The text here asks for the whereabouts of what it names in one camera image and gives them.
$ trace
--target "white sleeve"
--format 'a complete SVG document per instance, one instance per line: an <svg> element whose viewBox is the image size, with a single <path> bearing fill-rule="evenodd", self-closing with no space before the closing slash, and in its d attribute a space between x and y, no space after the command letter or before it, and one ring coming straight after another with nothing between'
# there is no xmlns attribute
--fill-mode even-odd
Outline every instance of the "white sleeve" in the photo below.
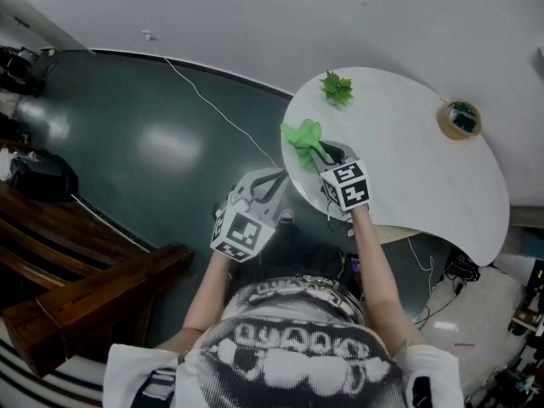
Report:
<svg viewBox="0 0 544 408"><path fill-rule="evenodd" d="M401 349L395 360L403 371L409 407L464 406L459 362L455 356L433 346L417 345Z"/></svg>
<svg viewBox="0 0 544 408"><path fill-rule="evenodd" d="M178 366L178 355L160 349L113 344L105 367L104 408L128 408L150 374L160 367Z"/></svg>

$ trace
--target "floor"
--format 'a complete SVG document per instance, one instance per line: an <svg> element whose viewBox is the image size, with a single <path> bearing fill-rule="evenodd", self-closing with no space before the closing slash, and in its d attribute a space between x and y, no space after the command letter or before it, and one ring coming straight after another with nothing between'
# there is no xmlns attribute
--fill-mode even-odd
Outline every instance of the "floor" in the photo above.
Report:
<svg viewBox="0 0 544 408"><path fill-rule="evenodd" d="M242 134L199 99L163 62L113 54L58 54L43 95L25 98L16 117L33 143L62 156L77 173L80 194L136 236L160 247L181 241L196 249L192 280L175 283L157 301L147 343L175 333L211 254L213 203L268 160ZM288 99L245 83L180 70L233 122L248 131L281 164L280 124ZM346 229L331 231L322 213L292 188L297 226L318 240L354 252ZM411 238L423 264L433 255L433 284L449 243L431 235ZM407 241L385 252L406 311L418 315L428 300L428 273L417 266Z"/></svg>
<svg viewBox="0 0 544 408"><path fill-rule="evenodd" d="M480 279L468 283L444 310L422 329L425 339L459 359L465 396L473 394L486 378L503 368L521 351L525 337L508 332L508 324L522 299L520 282L493 268L481 268ZM428 301L431 313L454 297L451 281L444 279Z"/></svg>

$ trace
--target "white wall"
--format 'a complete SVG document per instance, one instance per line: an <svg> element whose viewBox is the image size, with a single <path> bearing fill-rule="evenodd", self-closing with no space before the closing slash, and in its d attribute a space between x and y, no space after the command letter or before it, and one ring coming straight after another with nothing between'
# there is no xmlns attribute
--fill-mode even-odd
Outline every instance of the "white wall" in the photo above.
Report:
<svg viewBox="0 0 544 408"><path fill-rule="evenodd" d="M164 54L295 92L325 69L415 78L483 112L513 204L544 205L544 0L28 0L90 48Z"/></svg>
<svg viewBox="0 0 544 408"><path fill-rule="evenodd" d="M503 270L524 286L529 283L529 278L535 267L536 258L523 255L511 255L500 253L493 264Z"/></svg>
<svg viewBox="0 0 544 408"><path fill-rule="evenodd" d="M33 31L19 25L10 15L0 12L0 45L25 47L39 53L40 48L50 47Z"/></svg>

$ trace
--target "wooden bench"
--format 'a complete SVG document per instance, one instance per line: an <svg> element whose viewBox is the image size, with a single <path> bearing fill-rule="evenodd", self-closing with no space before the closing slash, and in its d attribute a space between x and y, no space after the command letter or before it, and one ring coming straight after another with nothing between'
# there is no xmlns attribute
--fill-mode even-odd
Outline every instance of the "wooden bench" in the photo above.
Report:
<svg viewBox="0 0 544 408"><path fill-rule="evenodd" d="M192 258L177 244L144 251L76 202L37 203L0 182L0 305L40 377L97 344L102 356L143 345L153 297Z"/></svg>

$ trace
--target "white t-shirt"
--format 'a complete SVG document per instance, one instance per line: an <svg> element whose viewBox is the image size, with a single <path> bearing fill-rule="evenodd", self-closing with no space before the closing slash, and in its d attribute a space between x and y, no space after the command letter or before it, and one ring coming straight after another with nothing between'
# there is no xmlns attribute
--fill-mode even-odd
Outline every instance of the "white t-shirt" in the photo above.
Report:
<svg viewBox="0 0 544 408"><path fill-rule="evenodd" d="M303 278L241 289L180 360L113 345L104 407L462 407L457 359L431 346L392 360L353 296Z"/></svg>

